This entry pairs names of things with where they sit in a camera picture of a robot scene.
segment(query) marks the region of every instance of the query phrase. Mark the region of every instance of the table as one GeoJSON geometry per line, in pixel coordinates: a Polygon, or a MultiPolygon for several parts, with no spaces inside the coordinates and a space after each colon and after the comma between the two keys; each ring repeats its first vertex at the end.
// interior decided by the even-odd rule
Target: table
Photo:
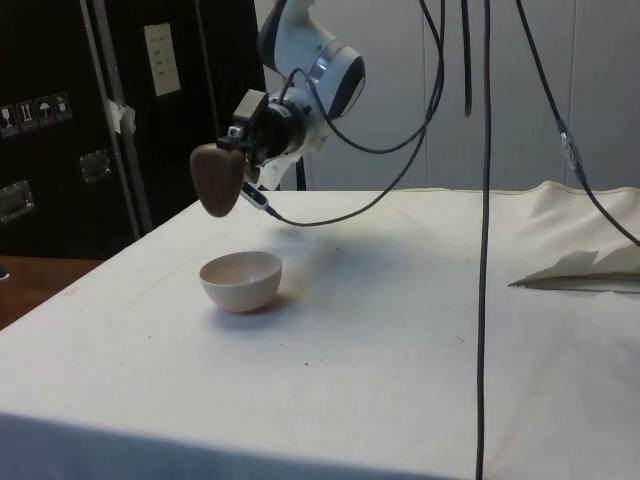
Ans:
{"type": "MultiPolygon", "coordinates": [[[[539,208],[554,188],[492,197],[487,478],[635,479],[637,298],[507,287],[517,229],[575,213],[539,208]]],[[[190,207],[0,333],[0,478],[473,478],[480,214],[449,191],[309,230],[190,207]],[[283,258],[279,300],[219,311],[199,268],[252,249],[283,258]]]]}
{"type": "Polygon", "coordinates": [[[97,260],[4,257],[0,268],[9,278],[0,281],[0,330],[90,272],[97,260]]]}

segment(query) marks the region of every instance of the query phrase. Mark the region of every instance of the wire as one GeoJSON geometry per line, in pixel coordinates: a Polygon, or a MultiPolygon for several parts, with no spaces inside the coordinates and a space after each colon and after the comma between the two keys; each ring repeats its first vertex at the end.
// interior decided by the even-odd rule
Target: wire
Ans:
{"type": "Polygon", "coordinates": [[[327,113],[324,104],[322,102],[322,99],[318,93],[318,90],[315,86],[315,83],[310,79],[309,75],[302,70],[301,68],[296,68],[294,69],[289,76],[287,77],[287,80],[284,83],[284,87],[282,89],[282,92],[280,93],[280,98],[278,100],[278,102],[280,104],[284,103],[285,100],[285,96],[287,94],[287,91],[289,90],[289,88],[291,88],[293,86],[293,81],[295,79],[295,76],[298,73],[302,73],[306,80],[307,83],[309,85],[309,88],[311,89],[311,93],[314,96],[314,99],[320,109],[320,113],[322,114],[324,120],[327,122],[327,125],[329,125],[329,128],[331,128],[331,130],[333,131],[333,133],[336,134],[336,136],[338,138],[340,138],[340,140],[342,140],[343,142],[345,142],[347,145],[355,148],[356,150],[359,150],[361,152],[365,152],[365,153],[369,153],[372,155],[387,155],[389,153],[393,153],[393,152],[397,152],[398,150],[402,150],[404,147],[406,147],[408,144],[410,144],[412,141],[414,141],[416,138],[418,138],[421,133],[423,132],[423,130],[425,130],[427,128],[427,126],[429,125],[429,122],[431,122],[431,119],[433,118],[433,116],[435,115],[435,112],[438,110],[438,107],[440,105],[440,99],[442,98],[442,91],[444,88],[444,69],[445,69],[445,65],[444,65],[444,28],[445,28],[445,1],[441,0],[440,4],[441,4],[441,12],[440,12],[440,31],[441,33],[438,33],[438,30],[435,26],[435,23],[433,22],[433,18],[431,16],[431,12],[429,11],[429,8],[427,7],[427,5],[424,3],[424,0],[419,0],[420,3],[420,7],[422,8],[422,11],[424,13],[425,18],[427,19],[427,23],[429,24],[429,28],[431,30],[431,33],[433,35],[433,39],[434,42],[436,44],[436,47],[438,49],[438,72],[436,75],[436,85],[433,89],[433,92],[431,94],[431,98],[429,100],[429,107],[427,108],[427,113],[425,116],[425,120],[424,122],[420,125],[420,127],[418,128],[418,130],[416,130],[413,134],[411,134],[411,136],[409,138],[407,138],[406,140],[403,140],[402,142],[400,142],[399,144],[393,146],[393,147],[389,147],[389,148],[382,148],[382,149],[377,149],[377,148],[370,148],[370,147],[365,147],[363,145],[360,145],[358,143],[356,143],[355,141],[351,140],[349,137],[347,137],[344,133],[342,133],[340,131],[340,129],[335,125],[335,123],[333,123],[333,120],[331,118],[329,118],[329,114],[327,113]]]}
{"type": "Polygon", "coordinates": [[[484,475],[484,365],[487,325],[487,263],[489,257],[489,220],[491,217],[491,150],[492,150],[492,104],[491,104],[491,1],[484,0],[484,101],[485,101],[485,151],[482,181],[482,246],[480,249],[480,282],[478,292],[478,360],[477,360],[477,420],[478,440],[476,453],[476,480],[484,475]]]}
{"type": "Polygon", "coordinates": [[[464,47],[464,114],[473,110],[473,80],[471,74],[471,32],[469,29],[469,0],[462,0],[462,43],[464,47]]]}
{"type": "Polygon", "coordinates": [[[602,215],[604,216],[604,218],[606,218],[607,220],[609,220],[609,222],[618,229],[618,231],[624,235],[625,237],[627,237],[632,243],[634,243],[635,245],[637,245],[638,247],[640,247],[640,240],[638,240],[636,237],[634,237],[628,230],[626,230],[622,225],[620,225],[620,223],[618,223],[618,221],[613,218],[613,216],[611,216],[611,214],[609,212],[607,212],[607,210],[602,206],[602,204],[598,201],[598,199],[596,198],[596,196],[593,194],[593,191],[591,190],[591,187],[589,186],[589,183],[587,182],[586,178],[583,179],[580,183],[582,183],[582,188],[584,188],[584,191],[587,193],[587,196],[591,199],[591,202],[595,205],[595,207],[600,211],[600,213],[602,213],[602,215]]]}
{"type": "Polygon", "coordinates": [[[405,174],[409,171],[409,169],[413,165],[413,162],[415,161],[416,157],[418,156],[418,153],[420,153],[420,148],[422,147],[422,144],[424,143],[424,140],[425,140],[426,136],[427,136],[427,130],[424,129],[422,131],[422,134],[420,135],[420,139],[418,140],[416,148],[414,149],[413,153],[411,154],[411,158],[409,159],[407,164],[404,166],[404,168],[402,169],[400,174],[398,174],[398,176],[394,179],[393,182],[391,182],[391,184],[385,189],[384,192],[382,192],[371,203],[369,203],[365,207],[361,208],[360,210],[356,210],[355,212],[352,212],[352,213],[350,213],[348,215],[344,215],[342,217],[334,218],[332,220],[325,220],[325,221],[322,221],[322,222],[313,222],[313,223],[299,223],[299,222],[295,222],[293,220],[288,220],[288,219],[284,218],[282,215],[280,215],[277,211],[275,211],[272,207],[267,207],[267,213],[269,213],[269,215],[271,215],[272,217],[280,220],[281,222],[284,222],[287,225],[291,225],[293,227],[322,227],[322,226],[326,226],[326,225],[333,225],[333,224],[336,224],[336,223],[344,222],[345,220],[350,220],[350,219],[352,219],[354,217],[357,217],[357,216],[367,212],[368,210],[371,210],[373,207],[375,207],[378,203],[380,203],[380,201],[382,199],[384,199],[389,194],[389,192],[391,192],[391,190],[393,190],[396,187],[396,185],[398,185],[400,180],[402,180],[402,178],[405,176],[405,174]]]}
{"type": "MultiPolygon", "coordinates": [[[[427,7],[427,5],[424,3],[424,0],[419,0],[421,7],[423,9],[423,11],[425,12],[425,16],[428,15],[428,18],[431,18],[431,15],[429,13],[429,9],[427,7]]],[[[424,143],[426,137],[427,137],[427,127],[429,126],[429,123],[431,122],[431,119],[433,118],[433,115],[435,114],[435,111],[438,108],[439,105],[439,101],[440,98],[442,96],[442,90],[444,88],[444,25],[445,25],[445,21],[446,21],[446,13],[445,13],[445,6],[444,6],[444,2],[445,0],[441,0],[441,12],[440,12],[440,27],[441,27],[441,32],[440,34],[438,34],[437,29],[435,28],[435,24],[433,24],[433,20],[431,20],[431,22],[429,22],[429,20],[427,20],[427,22],[429,22],[431,25],[433,25],[433,28],[431,29],[431,32],[433,34],[434,40],[436,42],[436,44],[438,45],[438,50],[440,51],[439,54],[439,58],[438,58],[438,73],[436,75],[436,81],[435,84],[433,86],[433,91],[431,94],[431,98],[429,100],[429,106],[427,108],[427,116],[426,116],[426,120],[425,120],[425,124],[424,124],[424,128],[422,128],[422,130],[419,132],[419,140],[418,143],[416,144],[416,147],[413,151],[413,153],[411,154],[411,157],[409,158],[409,161],[406,163],[406,165],[404,166],[404,168],[400,171],[400,173],[396,176],[396,178],[391,182],[391,184],[380,194],[378,195],[372,202],[370,202],[369,204],[367,204],[365,207],[356,210],[355,212],[352,212],[350,214],[344,215],[342,217],[338,217],[338,218],[334,218],[331,220],[325,220],[325,221],[321,221],[321,222],[312,222],[312,223],[300,223],[300,222],[296,222],[293,220],[289,220],[285,217],[283,217],[282,215],[280,215],[273,207],[267,207],[266,212],[271,215],[272,217],[276,218],[277,220],[286,223],[287,225],[291,225],[293,227],[321,227],[321,226],[326,226],[326,225],[333,225],[336,223],[340,223],[346,220],[350,220],[354,217],[357,217],[365,212],[367,212],[368,210],[372,209],[374,206],[376,206],[378,203],[380,203],[380,201],[382,201],[397,185],[398,183],[400,183],[400,181],[404,178],[404,176],[406,175],[406,173],[409,171],[409,169],[411,168],[411,166],[414,164],[418,154],[420,153],[420,149],[422,148],[422,144],[424,143]]],[[[318,104],[318,108],[320,109],[320,112],[322,113],[322,116],[324,117],[324,119],[327,121],[327,123],[331,126],[331,121],[328,118],[326,109],[324,108],[324,105],[322,104],[322,100],[320,99],[320,95],[318,94],[318,91],[315,87],[315,84],[313,83],[313,80],[309,77],[309,75],[302,69],[295,69],[293,72],[291,72],[291,74],[289,75],[289,79],[291,79],[291,82],[289,82],[289,79],[287,80],[287,83],[292,83],[293,82],[293,78],[295,77],[295,75],[297,75],[298,73],[301,73],[304,77],[305,80],[307,81],[307,84],[309,85],[309,88],[311,89],[311,93],[314,96],[314,99],[316,101],[316,103],[318,104]]]]}
{"type": "Polygon", "coordinates": [[[533,40],[533,34],[531,33],[531,28],[529,27],[527,16],[524,13],[522,1],[516,0],[516,5],[518,7],[518,13],[520,14],[522,26],[524,27],[524,32],[527,35],[527,41],[529,42],[529,48],[531,50],[531,54],[533,55],[533,60],[536,62],[536,68],[538,69],[538,75],[540,76],[540,81],[542,82],[542,88],[544,88],[544,93],[547,94],[547,100],[549,101],[549,106],[553,111],[553,116],[555,117],[556,122],[559,122],[561,121],[560,112],[558,111],[558,106],[556,105],[556,101],[553,98],[553,93],[551,93],[551,87],[549,87],[547,75],[544,73],[542,61],[540,60],[540,54],[538,53],[538,47],[536,46],[536,42],[533,40]]]}
{"type": "MultiPolygon", "coordinates": [[[[551,92],[551,88],[549,87],[549,83],[547,82],[547,76],[544,72],[544,67],[542,66],[542,61],[540,60],[540,54],[538,53],[538,49],[536,47],[535,40],[533,39],[533,35],[531,34],[531,28],[529,27],[529,21],[527,20],[527,15],[524,11],[524,7],[522,6],[521,0],[516,0],[516,5],[518,7],[518,13],[520,14],[520,21],[522,22],[522,26],[527,35],[527,40],[529,42],[529,48],[531,50],[531,54],[533,55],[533,59],[536,63],[536,68],[538,69],[538,75],[540,77],[540,81],[542,82],[542,87],[544,88],[545,93],[547,94],[547,99],[549,100],[549,106],[553,111],[553,115],[556,119],[556,123],[558,125],[558,130],[561,135],[571,135],[569,129],[567,128],[564,120],[560,116],[558,112],[558,107],[556,106],[556,101],[553,97],[553,93],[551,92]]],[[[618,230],[622,235],[627,237],[632,243],[640,247],[640,240],[637,237],[633,236],[628,230],[626,230],[613,216],[607,212],[607,210],[602,206],[602,204],[598,201],[596,196],[594,195],[591,187],[589,186],[589,182],[587,181],[587,175],[584,172],[584,167],[582,162],[580,161],[579,152],[577,152],[577,147],[574,144],[568,144],[565,148],[569,148],[569,153],[573,157],[573,167],[580,181],[582,188],[586,192],[587,196],[593,203],[593,205],[600,211],[600,213],[606,218],[611,225],[613,225],[616,230],[618,230]]]]}

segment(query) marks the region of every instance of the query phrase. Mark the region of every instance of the cable connector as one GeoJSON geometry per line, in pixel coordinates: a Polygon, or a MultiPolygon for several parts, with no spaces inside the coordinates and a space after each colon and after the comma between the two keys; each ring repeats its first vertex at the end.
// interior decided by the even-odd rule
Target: cable connector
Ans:
{"type": "Polygon", "coordinates": [[[578,180],[580,180],[581,183],[586,182],[587,176],[584,173],[584,168],[582,168],[582,155],[580,154],[578,145],[576,145],[573,139],[573,135],[571,135],[571,132],[566,127],[561,128],[560,139],[567,162],[569,162],[571,168],[576,172],[578,180]]]}

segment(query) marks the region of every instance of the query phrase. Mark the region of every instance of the brown object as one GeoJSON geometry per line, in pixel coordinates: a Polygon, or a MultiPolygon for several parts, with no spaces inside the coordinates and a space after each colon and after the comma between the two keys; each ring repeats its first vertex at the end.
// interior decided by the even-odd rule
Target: brown object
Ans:
{"type": "Polygon", "coordinates": [[[191,177],[205,210],[225,217],[233,210],[244,183],[244,153],[228,152],[214,144],[202,145],[191,154],[191,177]]]}
{"type": "Polygon", "coordinates": [[[9,278],[0,280],[0,330],[64,290],[100,263],[97,260],[2,257],[9,278]]]}

